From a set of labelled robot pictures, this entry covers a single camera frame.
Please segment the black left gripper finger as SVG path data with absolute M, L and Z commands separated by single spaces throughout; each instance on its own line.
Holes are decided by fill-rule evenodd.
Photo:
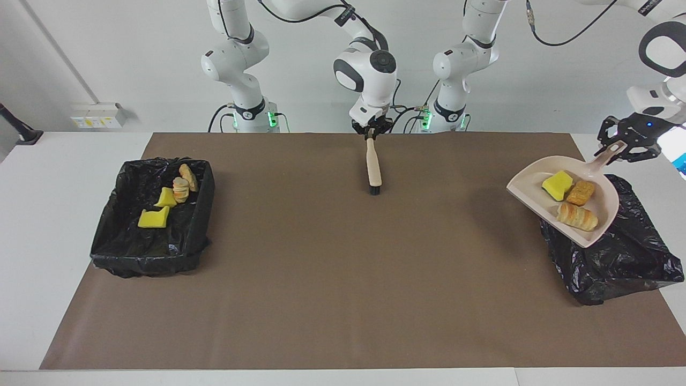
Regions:
M 627 119 L 618 119 L 617 117 L 606 117 L 600 125 L 597 140 L 599 142 L 599 149 L 597 155 L 602 154 L 609 147 L 615 146 L 619 143 L 619 148 L 624 149 L 627 146 L 625 140 L 625 127 L 627 126 Z
M 628 163 L 652 160 L 662 153 L 662 147 L 654 143 L 652 146 L 627 146 L 622 152 L 622 160 Z

